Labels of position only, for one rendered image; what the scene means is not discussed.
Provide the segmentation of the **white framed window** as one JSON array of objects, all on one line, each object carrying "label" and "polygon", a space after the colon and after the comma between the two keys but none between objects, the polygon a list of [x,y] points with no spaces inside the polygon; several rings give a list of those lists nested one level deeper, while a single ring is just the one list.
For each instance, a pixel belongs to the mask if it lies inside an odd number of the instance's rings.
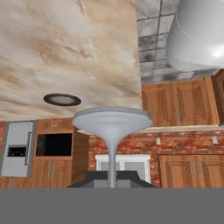
[{"label": "white framed window", "polygon": [[[97,171],[107,171],[109,169],[108,155],[96,155],[95,160]],[[140,179],[150,183],[150,161],[151,156],[146,154],[117,155],[115,168],[117,171],[137,171]]]}]

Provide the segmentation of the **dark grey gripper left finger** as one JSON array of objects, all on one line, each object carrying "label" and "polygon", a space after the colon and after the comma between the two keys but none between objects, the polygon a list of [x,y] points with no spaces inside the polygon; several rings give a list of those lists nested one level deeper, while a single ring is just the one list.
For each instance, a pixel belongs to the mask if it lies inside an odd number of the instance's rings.
[{"label": "dark grey gripper left finger", "polygon": [[83,180],[72,183],[69,188],[107,188],[108,172],[107,171],[87,171]]}]

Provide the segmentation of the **tall wooden oven cabinet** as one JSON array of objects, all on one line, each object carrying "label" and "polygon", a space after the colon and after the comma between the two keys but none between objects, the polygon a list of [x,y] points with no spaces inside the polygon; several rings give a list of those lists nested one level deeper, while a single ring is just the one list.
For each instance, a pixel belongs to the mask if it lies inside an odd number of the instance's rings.
[{"label": "tall wooden oven cabinet", "polygon": [[[38,135],[71,133],[72,152],[67,157],[36,155]],[[37,121],[35,147],[31,171],[33,188],[64,188],[84,179],[88,170],[89,136],[81,134],[72,125],[71,118],[42,119]]]}]

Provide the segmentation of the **wooden wall cabinet run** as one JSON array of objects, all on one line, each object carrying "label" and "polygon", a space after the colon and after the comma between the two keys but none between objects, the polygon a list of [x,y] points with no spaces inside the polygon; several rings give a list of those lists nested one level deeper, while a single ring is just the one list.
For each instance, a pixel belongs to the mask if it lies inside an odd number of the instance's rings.
[{"label": "wooden wall cabinet run", "polygon": [[164,188],[224,188],[224,155],[163,155],[159,168]]}]

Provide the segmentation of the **large white rounded object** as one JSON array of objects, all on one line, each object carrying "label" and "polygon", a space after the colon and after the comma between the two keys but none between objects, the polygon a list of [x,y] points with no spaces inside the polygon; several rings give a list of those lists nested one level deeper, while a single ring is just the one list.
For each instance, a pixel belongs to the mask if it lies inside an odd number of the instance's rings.
[{"label": "large white rounded object", "polygon": [[179,0],[166,58],[183,72],[224,68],[224,0]]}]

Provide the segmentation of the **brown-rimmed white plate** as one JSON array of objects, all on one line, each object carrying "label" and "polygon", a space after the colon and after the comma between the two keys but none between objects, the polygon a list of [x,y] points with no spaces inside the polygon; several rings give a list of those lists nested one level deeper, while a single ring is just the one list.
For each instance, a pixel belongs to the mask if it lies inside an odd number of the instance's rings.
[{"label": "brown-rimmed white plate", "polygon": [[77,106],[81,104],[81,99],[70,94],[47,94],[44,96],[46,103],[56,106]]}]

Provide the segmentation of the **wooden base cabinet run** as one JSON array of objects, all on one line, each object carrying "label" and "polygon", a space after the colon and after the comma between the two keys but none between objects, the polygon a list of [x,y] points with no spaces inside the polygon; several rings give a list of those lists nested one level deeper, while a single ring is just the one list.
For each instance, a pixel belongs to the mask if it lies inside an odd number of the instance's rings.
[{"label": "wooden base cabinet run", "polygon": [[144,85],[142,96],[154,127],[221,124],[210,77]]}]

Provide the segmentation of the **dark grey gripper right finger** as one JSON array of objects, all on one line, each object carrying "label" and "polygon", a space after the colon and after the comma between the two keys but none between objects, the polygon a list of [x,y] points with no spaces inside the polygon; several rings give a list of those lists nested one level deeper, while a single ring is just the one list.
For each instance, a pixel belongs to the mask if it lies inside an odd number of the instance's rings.
[{"label": "dark grey gripper right finger", "polygon": [[155,185],[140,179],[137,171],[118,171],[116,186],[118,188],[156,188]]}]

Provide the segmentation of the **silver fridge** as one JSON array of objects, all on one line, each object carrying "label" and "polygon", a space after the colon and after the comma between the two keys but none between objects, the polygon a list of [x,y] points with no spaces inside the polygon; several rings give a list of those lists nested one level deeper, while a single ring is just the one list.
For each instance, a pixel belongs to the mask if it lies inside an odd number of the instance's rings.
[{"label": "silver fridge", "polygon": [[0,171],[3,177],[31,176],[36,124],[32,120],[7,123]]}]

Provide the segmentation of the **black built-in oven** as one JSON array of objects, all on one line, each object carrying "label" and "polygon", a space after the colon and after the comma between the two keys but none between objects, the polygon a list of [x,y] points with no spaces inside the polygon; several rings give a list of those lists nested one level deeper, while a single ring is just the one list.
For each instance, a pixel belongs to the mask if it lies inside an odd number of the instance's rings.
[{"label": "black built-in oven", "polygon": [[43,157],[67,157],[72,152],[72,134],[38,135],[36,155]]}]

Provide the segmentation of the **dark wooden cabinet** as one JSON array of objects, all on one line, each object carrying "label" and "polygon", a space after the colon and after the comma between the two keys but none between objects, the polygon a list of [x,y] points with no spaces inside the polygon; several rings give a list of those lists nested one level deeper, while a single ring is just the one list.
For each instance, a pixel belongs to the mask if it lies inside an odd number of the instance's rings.
[{"label": "dark wooden cabinet", "polygon": [[224,69],[212,75],[212,83],[220,125],[224,125]]}]

